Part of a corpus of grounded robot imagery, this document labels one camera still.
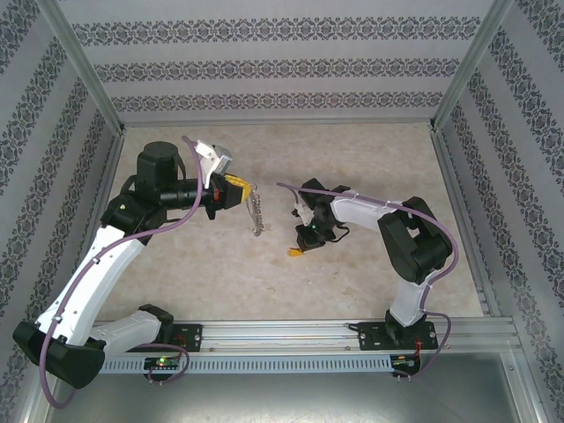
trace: black cable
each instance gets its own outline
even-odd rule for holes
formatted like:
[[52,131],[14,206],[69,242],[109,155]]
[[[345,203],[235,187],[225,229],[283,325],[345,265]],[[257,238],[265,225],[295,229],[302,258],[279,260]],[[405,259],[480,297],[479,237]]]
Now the black cable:
[[333,242],[334,244],[336,244],[337,242],[341,241],[343,238],[345,238],[345,237],[351,232],[351,230],[350,230],[348,227],[344,226],[344,225],[342,225],[342,226],[337,226],[337,227],[338,227],[339,229],[344,229],[344,230],[346,230],[346,232],[345,232],[344,234],[342,234],[338,239],[333,240],[333,241],[330,241],[330,242]]

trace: black mounting bracket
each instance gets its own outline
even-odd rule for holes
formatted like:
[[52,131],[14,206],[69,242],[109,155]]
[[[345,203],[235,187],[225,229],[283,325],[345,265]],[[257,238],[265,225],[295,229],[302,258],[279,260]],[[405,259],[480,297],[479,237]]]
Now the black mounting bracket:
[[439,347],[434,324],[422,322],[418,330],[394,342],[390,337],[386,322],[360,322],[349,324],[349,329],[358,333],[361,351],[416,350],[420,342],[421,350],[436,350]]
[[[202,346],[202,331],[204,326],[201,324],[175,323],[172,328],[171,338],[167,344],[178,345],[189,353],[199,353]],[[154,348],[133,348],[128,353],[154,353]],[[178,353],[172,348],[163,348],[164,353]]]

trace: decorative border pattern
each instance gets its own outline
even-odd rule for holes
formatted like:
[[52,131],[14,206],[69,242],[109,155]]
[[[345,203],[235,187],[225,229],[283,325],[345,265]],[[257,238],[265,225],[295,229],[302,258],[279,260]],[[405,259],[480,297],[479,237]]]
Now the decorative border pattern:
[[476,239],[476,243],[478,244],[479,254],[480,254],[480,257],[482,259],[482,263],[484,264],[484,269],[486,270],[487,280],[489,281],[489,284],[492,288],[495,303],[497,304],[497,308],[500,311],[500,314],[504,315],[503,310],[502,310],[502,306],[501,306],[501,302],[499,300],[499,296],[498,296],[498,293],[497,293],[497,289],[495,288],[494,280],[492,279],[492,272],[490,271],[490,268],[487,265],[486,255],[484,254],[484,249],[482,248],[482,242],[481,242],[479,234],[478,234],[478,229],[476,228],[476,223],[474,222],[473,216],[470,214],[470,204],[468,203],[468,198],[466,198],[466,194],[464,193],[462,179],[460,179],[460,175],[458,174],[458,169],[456,167],[456,163],[454,162],[453,157],[452,157],[452,153],[449,149],[449,143],[448,143],[447,135],[445,134],[443,129],[441,129],[441,134],[442,134],[442,139],[444,141],[444,144],[447,147],[447,152],[449,154],[450,162],[452,164],[452,169],[454,170],[454,173],[455,173],[456,181],[458,182],[458,186],[460,187],[460,194],[461,194],[462,199],[464,201],[464,206],[466,207],[466,211],[468,211],[468,219],[470,219],[470,223],[472,225],[472,231],[474,233],[474,238]]
[[109,82],[241,78],[452,77],[457,59],[302,59],[96,65]]
[[29,28],[40,11],[34,0],[14,0],[2,13],[0,19],[0,75],[3,75],[11,59],[18,51]]
[[69,99],[61,112],[59,123],[51,136],[37,175],[33,178],[33,186],[26,197],[25,205],[12,229],[12,237],[6,244],[0,263],[0,317],[4,316],[4,308],[10,302],[10,292],[19,277],[19,269],[23,265],[23,258],[27,254],[27,247],[35,234],[39,217],[47,202],[47,197],[53,188],[55,178],[67,146],[71,141],[78,117],[86,103],[88,91],[82,80],[75,82]]
[[0,139],[0,196],[4,194],[4,187],[10,181],[10,175],[19,162],[22,148],[27,144],[28,137],[45,107],[47,97],[55,84],[59,73],[67,60],[64,49],[56,38],[49,43],[47,51],[33,77],[26,87],[21,102],[11,115],[12,120],[6,125],[6,130]]
[[562,129],[553,119],[553,112],[546,106],[543,96],[527,71],[523,59],[503,28],[492,39],[489,45],[490,53],[497,62],[513,98],[521,108],[521,114],[536,137],[540,151],[545,155],[546,163],[556,176],[556,183],[560,185],[560,192],[564,195],[564,145],[562,144]]
[[564,308],[564,254],[558,250],[560,245],[554,240],[554,231],[548,226],[545,211],[535,197],[535,189],[529,183],[529,176],[521,164],[519,153],[478,71],[468,81],[468,89],[476,102],[487,133],[492,139],[493,148],[498,153],[501,167],[505,170],[509,185],[516,196],[517,205],[521,208],[533,245],[538,250],[538,257],[542,258],[543,268],[548,273],[548,281],[553,284],[554,295],[559,298],[560,307]]
[[[97,115],[96,117],[94,117],[93,126],[91,127],[91,131],[88,134],[88,139],[92,140],[92,142],[90,142],[91,149],[96,148],[96,145],[99,143],[99,139],[95,140],[95,138],[100,138],[100,134],[101,134],[101,130],[98,130],[99,128],[98,123],[96,123],[96,120],[99,117],[100,115],[99,112],[97,111]],[[77,254],[74,269],[72,270],[73,273],[78,268],[78,264],[80,263],[80,259],[82,258],[82,251],[85,246],[84,243],[85,243],[86,234],[88,233],[88,227],[90,226],[90,220],[93,215],[94,206],[96,205],[96,199],[98,198],[98,193],[100,192],[100,187],[104,178],[104,174],[106,172],[106,165],[108,163],[109,154],[112,151],[112,144],[114,143],[114,141],[112,141],[112,143],[110,143],[110,146],[108,147],[108,152],[106,154],[104,166],[102,168],[100,179],[98,180],[98,185],[95,190],[96,194],[94,195],[92,205],[90,207],[90,211],[86,215],[85,229],[82,234],[82,241],[80,242],[80,251]],[[82,188],[84,188],[84,183],[82,183],[83,176],[89,172],[90,165],[92,165],[92,162],[88,167],[84,167],[83,164],[84,163],[81,163],[81,161],[79,161],[79,165],[74,171],[72,183],[71,186],[69,187],[66,197],[66,200],[69,200],[69,202],[65,200],[65,204],[63,205],[61,213],[59,214],[59,221],[57,222],[56,228],[61,227],[63,231],[65,231],[66,228],[69,228],[70,230],[70,225],[69,223],[62,223],[62,225],[60,226],[59,222],[63,222],[66,219],[68,222],[76,217],[78,201],[80,196],[82,195]],[[82,183],[82,188],[77,191],[77,187],[73,186],[73,183]],[[72,213],[72,215],[67,214],[67,211],[71,210],[72,208],[74,208],[74,213]],[[46,259],[41,264],[41,272],[38,275],[39,281],[36,282],[33,287],[34,292],[30,299],[31,302],[28,304],[26,308],[26,318],[29,319],[29,321],[34,321],[37,315],[39,315],[39,313],[42,311],[42,308],[45,307],[46,301],[48,300],[48,296],[50,294],[50,286],[53,284],[53,281],[56,276],[56,269],[53,269],[51,266],[52,259],[49,259],[51,257],[51,254],[54,253],[54,250],[51,249],[51,246],[53,246],[55,249],[57,247],[61,248],[60,251],[59,250],[56,251],[58,257],[60,257],[60,255],[63,253],[63,248],[64,248],[64,244],[66,243],[66,239],[68,238],[67,233],[63,234],[63,232],[59,232],[57,231],[57,229],[53,232],[53,236],[54,238],[49,243],[49,250],[46,253]],[[45,285],[43,282],[45,281],[44,278],[46,273],[51,278],[48,280],[48,283]],[[37,289],[38,286],[44,286],[46,288],[45,291],[42,291],[41,289]],[[16,402],[18,400],[19,392],[21,390],[21,383],[24,380],[28,363],[29,361],[26,358],[26,356],[21,352],[21,350],[18,348],[17,345],[14,345],[12,347],[12,355],[7,361],[7,366],[8,366],[7,371],[5,371],[4,374],[2,375],[3,383],[2,385],[0,385],[0,421],[11,421],[12,418],[11,412],[16,408]]]
[[275,93],[113,97],[118,112],[269,108],[434,108],[442,93]]
[[117,46],[229,41],[469,40],[479,24],[479,17],[348,17],[159,20],[72,27],[83,46]]
[[564,72],[564,13],[554,0],[519,0],[517,2],[560,72]]
[[[531,294],[527,275],[523,270],[519,254],[515,250],[515,243],[511,239],[511,233],[501,212],[492,182],[487,175],[486,166],[481,159],[476,140],[460,104],[455,106],[450,118],[458,139],[462,143],[464,156],[488,218],[495,245],[499,250],[508,282],[515,295],[515,304],[525,321],[525,328],[531,337],[531,346],[534,349],[540,371],[545,376],[545,385],[551,392],[550,397],[555,403],[557,415],[560,419],[564,419],[564,375],[561,372],[562,366],[557,361],[558,354],[550,345],[550,337],[546,335],[546,323],[542,320],[540,305]],[[448,143],[447,149],[451,161],[454,162]]]
[[78,206],[90,167],[94,162],[102,132],[106,127],[106,121],[100,111],[96,111],[93,122],[88,130],[88,135],[82,152],[78,156],[77,166],[72,174],[67,194],[61,205],[59,219],[55,223],[53,238],[49,241],[45,259],[41,263],[41,271],[37,275],[37,281],[33,285],[33,293],[26,308],[26,320],[34,322],[39,314],[48,306],[47,300],[51,294],[51,286],[55,281],[58,265],[63,256],[64,246],[71,233],[72,221],[77,215]]

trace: metal panel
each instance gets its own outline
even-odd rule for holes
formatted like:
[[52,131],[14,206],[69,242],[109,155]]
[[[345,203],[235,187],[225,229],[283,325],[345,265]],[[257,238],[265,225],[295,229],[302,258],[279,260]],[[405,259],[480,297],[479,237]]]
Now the metal panel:
[[[65,397],[66,390],[59,392]],[[387,374],[187,375],[151,386],[103,375],[51,423],[467,423],[520,421],[498,354],[445,355],[425,377]]]

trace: enclosure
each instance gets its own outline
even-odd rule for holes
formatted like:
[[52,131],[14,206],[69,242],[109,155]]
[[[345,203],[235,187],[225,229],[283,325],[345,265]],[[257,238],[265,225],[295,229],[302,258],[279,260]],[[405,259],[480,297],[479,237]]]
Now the enclosure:
[[[564,421],[562,5],[2,0],[2,420]],[[150,386],[158,352],[125,352],[49,408],[11,334],[67,285],[145,145],[195,174],[183,135],[229,150],[263,232],[243,204],[154,236],[97,320],[152,303],[201,324],[189,372]],[[447,346],[412,383],[348,329],[394,300],[382,237],[351,225],[288,255],[276,184],[311,178],[422,197],[460,246],[427,302]]]

